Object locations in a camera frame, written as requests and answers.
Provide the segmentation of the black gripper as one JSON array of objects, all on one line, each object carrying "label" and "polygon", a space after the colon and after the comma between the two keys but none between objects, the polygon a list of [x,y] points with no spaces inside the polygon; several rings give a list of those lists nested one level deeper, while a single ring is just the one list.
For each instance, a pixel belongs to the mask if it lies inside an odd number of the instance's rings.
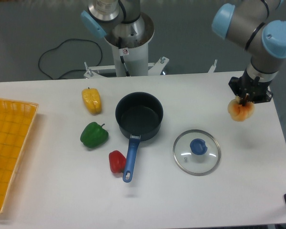
[{"label": "black gripper", "polygon": [[247,102],[266,103],[272,100],[273,93],[269,91],[272,81],[262,82],[262,78],[251,78],[247,71],[239,78],[232,77],[228,83],[234,95],[239,96],[239,104],[246,106]]}]

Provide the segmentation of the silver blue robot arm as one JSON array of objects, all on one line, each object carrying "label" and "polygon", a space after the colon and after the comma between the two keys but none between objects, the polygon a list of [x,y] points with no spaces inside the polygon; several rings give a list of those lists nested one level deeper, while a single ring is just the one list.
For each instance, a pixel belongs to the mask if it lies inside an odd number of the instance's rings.
[{"label": "silver blue robot arm", "polygon": [[[212,30],[251,54],[251,62],[240,78],[229,86],[241,105],[272,99],[268,87],[286,59],[286,21],[265,23],[280,0],[246,0],[239,6],[223,5],[216,13]],[[141,11],[138,0],[92,0],[81,13],[85,27],[112,47],[117,76],[160,74],[167,61],[148,63],[148,44],[154,35],[151,18]]]}]

